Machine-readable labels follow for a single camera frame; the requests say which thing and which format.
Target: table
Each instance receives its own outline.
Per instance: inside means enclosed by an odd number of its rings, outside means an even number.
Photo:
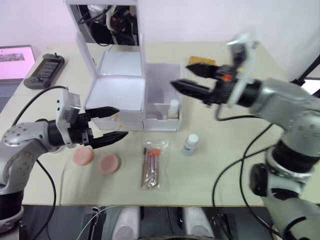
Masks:
[[[218,65],[228,63],[223,42],[167,42],[148,43],[145,47],[146,61],[149,63],[184,63],[190,56],[213,58]],[[89,44],[90,52],[99,59],[103,48]],[[70,92],[80,95],[81,104],[85,103],[90,86],[90,75],[75,43],[49,44],[43,53],[60,54],[65,57],[66,65],[55,85],[68,86]],[[257,47],[256,72],[258,79],[272,77],[287,81],[284,71],[272,60],[265,48]],[[40,63],[36,61],[29,75]],[[202,85],[211,86],[213,81],[199,78],[185,71],[185,78]],[[11,123],[24,105],[39,90],[31,90],[21,84],[0,114],[0,135],[10,128]],[[56,100],[60,91],[51,90],[25,112],[20,122],[32,122],[40,118],[55,119]],[[207,108],[196,99],[186,97],[183,105],[184,118],[179,132],[131,131],[123,140],[107,147],[94,150],[94,160],[87,166],[76,166],[72,162],[75,148],[64,148],[59,153],[46,153],[39,160],[51,173],[57,189],[58,205],[162,205],[162,206],[211,206],[213,182],[220,171],[229,163],[239,159],[249,142],[261,132],[268,123],[262,119],[240,119],[228,122],[214,120],[216,107]],[[248,111],[240,106],[224,108],[223,116],[245,114]],[[95,137],[106,131],[92,127]],[[275,143],[281,134],[279,127],[273,127],[256,142],[249,152],[260,150]],[[190,133],[199,136],[197,151],[184,156],[181,147]],[[144,140],[169,140],[170,153],[166,167],[169,189],[162,191],[140,190],[142,168],[142,142]],[[109,154],[121,158],[121,168],[114,174],[103,175],[99,172],[99,160]],[[248,185],[248,174],[252,164],[263,162],[259,154],[245,164],[244,184]],[[302,198],[320,203],[320,166],[305,187]],[[239,185],[239,166],[230,169],[222,178],[216,192],[218,206],[244,206]],[[253,195],[248,187],[245,195],[251,205],[260,206],[261,199]],[[49,179],[35,164],[24,191],[23,203],[27,205],[51,205],[53,191]]]

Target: white bottle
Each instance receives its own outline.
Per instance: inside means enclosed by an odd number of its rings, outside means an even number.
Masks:
[[[170,106],[168,109],[167,118],[168,119],[177,119],[178,118],[178,110],[179,110],[179,101],[176,99],[171,100]]]
[[[199,138],[196,134],[190,134],[182,147],[182,153],[184,155],[191,155],[197,147]]]

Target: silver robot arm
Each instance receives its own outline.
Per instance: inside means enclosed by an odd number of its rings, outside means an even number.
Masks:
[[[64,145],[101,148],[128,134],[114,131],[94,138],[88,122],[92,118],[109,117],[119,110],[101,107],[81,114],[79,110],[79,95],[63,89],[57,101],[56,120],[20,123],[3,135],[0,142],[0,234],[14,228],[22,218],[24,189],[38,157]]]
[[[320,99],[294,84],[266,79],[249,110],[284,129],[265,164],[251,169],[251,190],[284,239],[319,239],[320,207],[299,194],[320,157]]]
[[[265,164],[250,171],[250,188],[261,196],[280,235],[286,240],[318,240],[320,207],[299,199],[314,165],[320,158],[320,99],[300,87],[275,79],[250,79],[256,43],[250,34],[230,42],[232,65],[196,63],[187,66],[194,74],[217,80],[215,87],[196,82],[172,81],[180,93],[204,104],[238,104],[259,118],[284,129],[275,147],[269,149]]]

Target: pink sponge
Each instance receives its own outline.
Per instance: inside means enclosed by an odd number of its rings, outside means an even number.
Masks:
[[[106,156],[100,161],[100,171],[104,174],[113,174],[120,167],[120,161],[114,154]]]
[[[94,158],[93,151],[88,147],[80,147],[73,153],[72,161],[78,166],[87,165]]]

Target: plastic bag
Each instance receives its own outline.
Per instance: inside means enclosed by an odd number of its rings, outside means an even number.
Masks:
[[[169,190],[166,167],[169,160],[169,141],[145,141],[142,145],[143,190]]]

